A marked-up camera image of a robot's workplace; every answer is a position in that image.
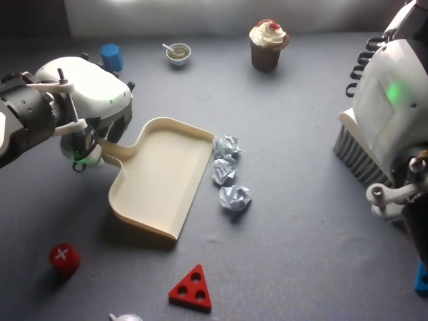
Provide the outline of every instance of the silver crumpled paper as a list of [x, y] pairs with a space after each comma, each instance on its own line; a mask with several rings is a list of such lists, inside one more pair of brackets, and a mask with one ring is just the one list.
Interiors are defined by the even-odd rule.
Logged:
[[238, 138], [217, 135], [213, 140], [214, 157], [221, 158], [225, 155], [233, 155], [241, 151], [238, 147]]
[[233, 185], [220, 188], [220, 204], [227, 209], [242, 211], [250, 201], [251, 195], [247, 187]]
[[226, 155], [223, 158], [216, 159], [213, 165], [213, 179], [217, 184], [223, 185], [228, 177], [232, 179], [235, 176], [236, 160], [232, 156]]

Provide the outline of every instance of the cupcake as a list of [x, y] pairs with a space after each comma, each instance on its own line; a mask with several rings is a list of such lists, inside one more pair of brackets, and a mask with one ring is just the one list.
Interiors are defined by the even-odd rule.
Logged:
[[290, 35], [285, 33], [274, 20], [261, 20], [250, 32], [251, 62], [261, 72], [271, 72], [276, 68], [281, 50], [290, 42]]

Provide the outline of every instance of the cupcake frosting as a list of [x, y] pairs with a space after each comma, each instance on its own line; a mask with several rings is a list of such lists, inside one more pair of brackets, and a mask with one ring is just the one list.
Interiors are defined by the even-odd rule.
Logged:
[[262, 47], [275, 47], [283, 42], [286, 33], [275, 21], [266, 21], [256, 25], [250, 32], [249, 37]]

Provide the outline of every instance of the blue object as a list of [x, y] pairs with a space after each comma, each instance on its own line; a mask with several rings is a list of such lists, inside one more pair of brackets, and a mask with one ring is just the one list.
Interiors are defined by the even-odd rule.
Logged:
[[101, 58], [106, 71], [119, 72], [122, 70], [123, 60], [118, 45], [115, 45], [114, 43], [103, 45], [101, 48]]
[[428, 296], [428, 276], [422, 261], [419, 263], [415, 282], [415, 292], [420, 296]]

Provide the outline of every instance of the beige dustpan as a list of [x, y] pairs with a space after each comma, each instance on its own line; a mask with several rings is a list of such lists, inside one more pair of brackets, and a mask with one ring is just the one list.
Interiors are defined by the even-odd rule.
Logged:
[[172, 239], [181, 228], [213, 150], [214, 136], [172, 118], [147, 122], [134, 145], [99, 140], [104, 160], [121, 168], [108, 193], [125, 222]]

